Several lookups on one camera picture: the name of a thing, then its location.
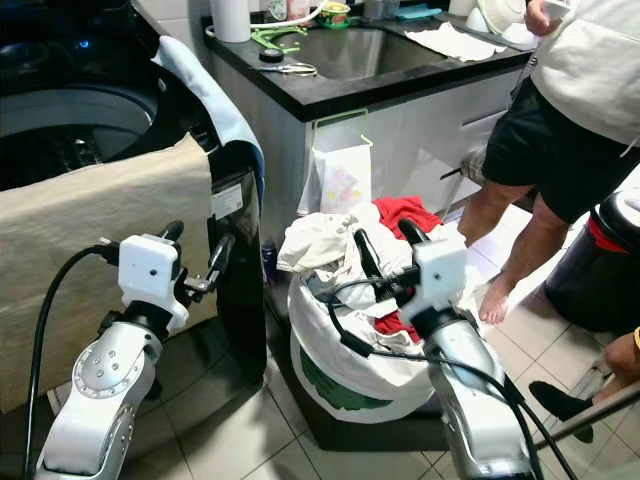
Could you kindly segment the bare hand with yellow band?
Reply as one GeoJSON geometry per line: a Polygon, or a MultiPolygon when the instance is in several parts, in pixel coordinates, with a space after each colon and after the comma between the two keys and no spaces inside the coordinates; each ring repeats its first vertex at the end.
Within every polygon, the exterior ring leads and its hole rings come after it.
{"type": "Polygon", "coordinates": [[[604,348],[603,360],[613,381],[622,387],[634,384],[639,375],[639,328],[612,340],[604,348]]]}

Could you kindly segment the person's hand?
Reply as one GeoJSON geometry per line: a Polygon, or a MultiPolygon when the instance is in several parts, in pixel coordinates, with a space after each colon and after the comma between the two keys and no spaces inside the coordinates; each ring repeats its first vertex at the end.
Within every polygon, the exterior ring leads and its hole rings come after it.
{"type": "Polygon", "coordinates": [[[556,31],[562,20],[572,12],[567,1],[527,0],[525,27],[532,35],[545,37],[556,31]]]}

